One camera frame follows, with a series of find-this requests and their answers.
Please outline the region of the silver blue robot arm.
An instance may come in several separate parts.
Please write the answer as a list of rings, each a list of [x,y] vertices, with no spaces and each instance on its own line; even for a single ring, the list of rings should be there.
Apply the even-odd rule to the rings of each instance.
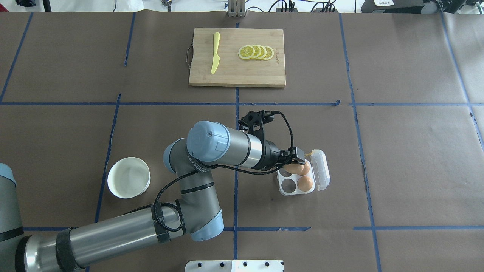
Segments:
[[[1,164],[1,271],[81,272],[88,266],[185,234],[205,241],[224,230],[212,170],[267,175],[286,165],[303,165],[304,152],[283,150],[265,138],[264,121],[240,121],[235,130],[200,121],[187,137],[163,153],[175,175],[147,203],[123,215],[83,227],[67,227],[51,237],[26,235],[12,169]]]

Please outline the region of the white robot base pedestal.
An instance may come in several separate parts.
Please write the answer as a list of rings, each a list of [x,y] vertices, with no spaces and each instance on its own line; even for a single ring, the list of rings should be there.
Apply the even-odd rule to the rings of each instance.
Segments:
[[[193,260],[185,272],[284,272],[283,260]]]

